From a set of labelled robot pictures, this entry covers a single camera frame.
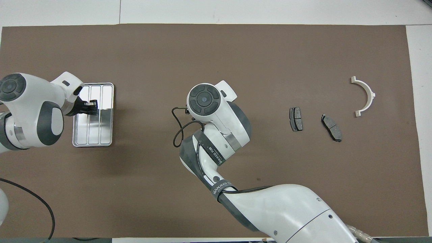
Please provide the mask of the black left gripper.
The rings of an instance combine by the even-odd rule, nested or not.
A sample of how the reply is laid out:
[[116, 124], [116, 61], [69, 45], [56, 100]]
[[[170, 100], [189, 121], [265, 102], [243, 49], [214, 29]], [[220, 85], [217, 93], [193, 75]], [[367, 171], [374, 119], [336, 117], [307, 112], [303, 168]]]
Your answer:
[[74, 116], [77, 114], [97, 115], [98, 114], [97, 100], [83, 101], [79, 96], [74, 102], [72, 109], [66, 116]]

